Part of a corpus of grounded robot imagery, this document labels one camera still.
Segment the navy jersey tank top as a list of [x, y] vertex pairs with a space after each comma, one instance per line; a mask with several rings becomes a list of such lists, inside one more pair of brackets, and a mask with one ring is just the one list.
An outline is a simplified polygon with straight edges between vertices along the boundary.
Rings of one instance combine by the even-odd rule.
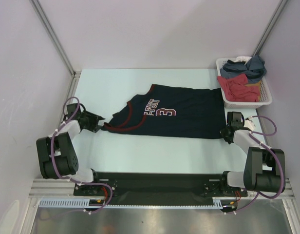
[[221, 139], [225, 109], [221, 89], [153, 84], [135, 95], [102, 129], [116, 134]]

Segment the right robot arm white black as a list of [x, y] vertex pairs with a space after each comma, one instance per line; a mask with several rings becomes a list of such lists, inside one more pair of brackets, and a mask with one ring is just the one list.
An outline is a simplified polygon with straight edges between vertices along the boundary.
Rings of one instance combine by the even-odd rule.
[[285, 154], [281, 149], [273, 149], [255, 136], [251, 118], [244, 118], [240, 112], [228, 112], [227, 124], [220, 131], [228, 144], [239, 146], [246, 153], [242, 172], [226, 171], [225, 180], [220, 181], [219, 191], [231, 195], [236, 188], [275, 193], [279, 196], [285, 190]]

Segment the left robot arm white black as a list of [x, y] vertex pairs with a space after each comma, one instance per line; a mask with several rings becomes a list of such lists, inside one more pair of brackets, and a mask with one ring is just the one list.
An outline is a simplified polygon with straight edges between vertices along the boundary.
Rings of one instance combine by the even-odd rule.
[[44, 179], [75, 176], [79, 170], [78, 158], [72, 143], [82, 130], [97, 133], [103, 117], [86, 110], [83, 104], [68, 104], [60, 130], [36, 140], [40, 173]]

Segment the red tank top in basket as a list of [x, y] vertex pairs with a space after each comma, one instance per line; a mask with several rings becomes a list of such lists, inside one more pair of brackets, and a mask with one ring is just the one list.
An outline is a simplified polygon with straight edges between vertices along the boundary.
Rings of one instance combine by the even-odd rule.
[[234, 78], [217, 76], [217, 80], [224, 91], [225, 98], [231, 102], [259, 102], [261, 97], [260, 83], [249, 84], [245, 74]]

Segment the blue-grey tank top in basket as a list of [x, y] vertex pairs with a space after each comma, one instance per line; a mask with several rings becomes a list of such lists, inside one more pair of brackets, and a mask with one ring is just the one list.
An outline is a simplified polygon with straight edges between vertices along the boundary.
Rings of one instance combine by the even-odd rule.
[[266, 72], [265, 61], [258, 55], [251, 57], [248, 61], [229, 59], [220, 68], [222, 77], [231, 79], [239, 75], [246, 75], [249, 84], [260, 82]]

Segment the white plastic laundry basket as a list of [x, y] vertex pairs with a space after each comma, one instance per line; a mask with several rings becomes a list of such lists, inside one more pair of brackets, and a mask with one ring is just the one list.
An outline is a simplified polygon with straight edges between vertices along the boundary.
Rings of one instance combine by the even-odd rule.
[[265, 76], [262, 77], [260, 82], [260, 101], [259, 102], [234, 102], [228, 101], [225, 97], [224, 90], [221, 88], [224, 106], [225, 108], [234, 108], [234, 109], [257, 109], [263, 105], [269, 105], [272, 103], [272, 96], [268, 83]]

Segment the white cloth in basket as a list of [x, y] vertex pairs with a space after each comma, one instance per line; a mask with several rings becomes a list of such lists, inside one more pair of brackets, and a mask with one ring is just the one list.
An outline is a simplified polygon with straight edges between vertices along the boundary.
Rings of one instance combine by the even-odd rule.
[[236, 59], [234, 60], [234, 62], [244, 62], [247, 63], [249, 60], [251, 60], [252, 57], [250, 56], [238, 56], [236, 57]]

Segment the left aluminium frame post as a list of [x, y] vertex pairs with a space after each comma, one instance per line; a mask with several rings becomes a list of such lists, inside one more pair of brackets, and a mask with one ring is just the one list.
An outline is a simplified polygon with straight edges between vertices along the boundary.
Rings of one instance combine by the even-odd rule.
[[57, 51], [60, 59], [62, 60], [65, 68], [68, 70], [69, 74], [75, 78], [75, 77], [80, 77], [81, 72], [80, 71], [76, 71], [73, 66], [72, 63], [70, 62], [67, 53], [64, 50], [64, 47], [62, 45], [62, 43], [60, 42], [50, 20], [48, 19], [46, 12], [44, 11], [41, 3], [39, 0], [29, 0], [29, 2], [31, 3], [37, 17], [39, 18], [42, 26], [44, 27], [48, 37], [50, 38], [55, 50]]

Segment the aluminium frame post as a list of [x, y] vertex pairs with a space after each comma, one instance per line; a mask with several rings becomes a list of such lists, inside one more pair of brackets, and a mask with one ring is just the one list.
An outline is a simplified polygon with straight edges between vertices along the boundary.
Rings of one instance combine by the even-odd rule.
[[31, 3], [37, 17], [39, 18], [42, 26], [44, 27], [48, 37], [50, 38], [55, 50], [57, 51], [60, 59], [62, 60], [65, 68], [68, 70], [69, 74], [75, 78], [75, 77], [80, 77], [81, 72], [80, 71], [76, 71], [73, 66], [72, 63], [70, 62], [67, 53], [64, 50], [64, 47], [62, 45], [62, 43], [60, 42], [50, 20], [48, 19], [46, 12], [44, 11], [41, 3], [39, 0], [29, 0], [29, 2]]
[[252, 56], [259, 55], [261, 53], [265, 43], [267, 42], [268, 38], [270, 37], [273, 29], [275, 28], [277, 22], [279, 21], [282, 13], [286, 9], [289, 2], [290, 2], [290, 0], [280, 0], [279, 1], [279, 4], [277, 5], [274, 13], [272, 14], [270, 21], [268, 22]]

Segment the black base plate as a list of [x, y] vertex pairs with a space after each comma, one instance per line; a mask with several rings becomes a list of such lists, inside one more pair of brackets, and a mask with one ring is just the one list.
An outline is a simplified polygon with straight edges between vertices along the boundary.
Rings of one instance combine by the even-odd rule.
[[75, 185], [75, 196], [109, 197], [111, 205], [202, 206], [215, 197], [246, 197], [247, 192], [228, 186], [224, 174], [143, 174], [94, 172], [94, 185]]

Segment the aluminium rail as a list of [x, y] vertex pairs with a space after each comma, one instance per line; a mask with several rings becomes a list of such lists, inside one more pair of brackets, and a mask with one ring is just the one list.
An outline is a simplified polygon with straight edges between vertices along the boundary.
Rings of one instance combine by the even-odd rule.
[[[40, 198], [69, 198], [69, 197], [81, 197], [84, 195], [73, 195], [75, 189], [75, 183], [66, 181], [66, 180], [55, 180], [55, 179], [35, 179], [33, 181], [31, 190], [29, 192], [29, 197], [40, 197]], [[163, 193], [163, 187], [158, 188], [150, 188], [145, 190], [145, 192], [155, 192], [155, 193]], [[291, 184], [289, 180], [286, 181], [286, 189], [285, 191], [277, 197], [277, 199], [294, 199], [294, 193], [291, 188]]]

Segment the right aluminium frame post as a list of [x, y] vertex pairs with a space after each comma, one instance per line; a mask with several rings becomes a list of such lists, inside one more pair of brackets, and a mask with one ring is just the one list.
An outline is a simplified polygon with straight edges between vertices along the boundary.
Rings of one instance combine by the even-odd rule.
[[268, 38], [270, 37], [273, 29], [275, 28], [277, 22], [279, 21], [282, 13], [286, 9], [289, 2], [290, 2], [290, 0], [280, 0], [279, 1], [279, 4], [277, 5], [274, 13], [272, 14], [270, 21], [268, 22], [252, 56], [259, 55], [261, 53], [265, 43], [267, 42]]

